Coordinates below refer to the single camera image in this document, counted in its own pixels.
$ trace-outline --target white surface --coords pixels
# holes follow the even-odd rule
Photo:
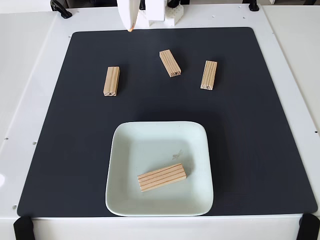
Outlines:
[[[145,0],[146,17],[150,21],[164,21],[166,0]]]
[[[320,6],[264,6],[320,133]]]
[[[182,164],[186,179],[141,192],[138,176]],[[214,200],[207,134],[189,121],[127,122],[115,130],[106,206],[120,216],[196,216]]]
[[[164,24],[167,26],[173,27],[184,15],[184,7],[178,5],[176,8],[165,7],[165,20]]]
[[[0,14],[51,11],[50,0],[0,0]]]
[[[13,220],[0,220],[3,240],[16,240]],[[109,217],[33,220],[36,240],[295,240],[299,219]]]
[[[3,184],[5,184],[5,180],[6,180],[5,176],[0,174],[0,188]]]
[[[280,19],[296,18],[291,14],[291,7],[283,8],[272,14],[272,18],[278,20],[274,23],[276,27],[282,26]],[[296,7],[300,11],[308,11],[305,6]],[[302,156],[303,164],[311,181],[313,192],[319,199],[320,182],[317,170],[319,168],[319,155],[316,151],[319,148],[319,139],[313,138],[315,130],[310,122],[310,117],[306,113],[305,105],[302,102],[297,86],[287,89],[292,84],[293,78],[288,70],[284,56],[281,54],[275,36],[272,34],[270,26],[262,11],[252,13],[244,5],[205,5],[187,6],[184,17],[178,22],[176,28],[182,27],[252,27],[266,60],[272,79],[275,83],[285,113],[289,119],[290,127],[298,144]],[[51,95],[54,90],[56,80],[68,47],[70,36],[75,31],[99,31],[124,29],[118,12],[114,8],[96,9],[76,9],[72,10],[74,16],[70,19],[60,19],[54,23],[49,36],[50,44],[56,43],[59,48],[45,48],[40,56],[39,65],[35,69],[23,102],[18,109],[13,121],[12,129],[9,132],[11,138],[5,142],[5,147],[0,152],[0,172],[9,173],[10,184],[5,189],[0,188],[0,220],[1,238],[14,240],[13,222],[17,218],[16,211],[12,205],[19,200],[21,190],[27,175],[35,146],[33,141],[38,139],[43,120],[46,116]],[[306,15],[319,15],[319,12],[310,10]],[[301,31],[309,24],[308,18],[299,19],[301,24],[289,25],[294,31]],[[159,24],[153,28],[163,27]],[[286,31],[286,35],[294,34],[294,31]],[[319,38],[314,32],[307,33],[311,38]],[[282,45],[294,42],[294,38],[278,37]],[[172,237],[184,239],[217,239],[231,240],[293,240],[296,239],[299,229],[299,215],[291,217],[275,216],[247,216],[247,217],[182,217],[182,218],[70,218],[52,220],[34,220],[34,232],[36,239],[47,240],[77,240],[87,239],[163,239],[170,234]]]
[[[56,15],[0,14],[0,150]]]

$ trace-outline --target white table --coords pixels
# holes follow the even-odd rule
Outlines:
[[[320,89],[317,81],[320,46],[316,44],[320,42],[320,32],[314,27],[320,24],[320,7],[270,6],[260,9],[259,12],[250,12],[246,4],[186,6],[184,17],[176,27],[253,28],[319,203],[320,177],[317,169],[320,167],[320,138],[315,133],[313,120],[320,126],[320,109],[317,108],[320,97],[316,94]],[[116,8],[71,11],[74,16],[70,19],[62,19],[55,12],[0,14],[0,22],[8,23],[0,26],[0,32],[6,36],[0,40],[1,52],[4,53],[0,58],[0,68],[3,68],[0,71],[0,139],[8,138],[0,142],[0,173],[5,176],[4,185],[0,187],[0,236],[3,239],[15,239],[12,223],[18,216],[12,206],[19,202],[35,150],[33,142],[37,142],[40,135],[70,36],[77,31],[124,29]],[[137,28],[147,27],[139,20]],[[165,27],[156,23],[151,28]],[[307,47],[301,51],[301,45]],[[36,238],[49,240],[150,239],[151,236],[152,239],[170,236],[181,239],[292,240],[298,233],[299,218],[300,215],[296,214],[67,218],[36,219],[33,222]]]

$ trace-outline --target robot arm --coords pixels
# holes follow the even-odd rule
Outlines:
[[[168,7],[176,8],[180,0],[171,0]],[[136,24],[138,12],[145,10],[149,21],[164,21],[167,0],[117,0],[118,11],[124,27],[131,32]]]

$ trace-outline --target white robot part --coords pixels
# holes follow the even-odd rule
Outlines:
[[[139,10],[140,0],[117,0],[118,11],[124,27],[131,32],[136,24],[138,12],[143,26],[150,26],[154,21],[164,21],[173,27],[184,15],[184,7],[167,6],[167,0],[145,0],[145,10]]]
[[[164,23],[170,27],[173,27],[177,24],[179,19],[184,15],[184,7],[178,5],[176,8],[165,7],[165,20]]]
[[[145,0],[145,13],[149,21],[164,21],[167,0]]]
[[[140,0],[117,0],[117,5],[124,27],[131,32],[136,25]]]

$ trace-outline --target wooden block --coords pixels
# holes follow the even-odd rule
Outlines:
[[[170,50],[161,51],[160,58],[170,78],[181,74],[181,69]]]
[[[138,176],[142,192],[173,184],[187,178],[181,163],[147,172]]]
[[[119,74],[120,68],[118,66],[108,67],[103,88],[103,94],[105,96],[117,95]]]
[[[214,88],[217,64],[216,61],[205,61],[200,88],[207,90],[212,90]]]

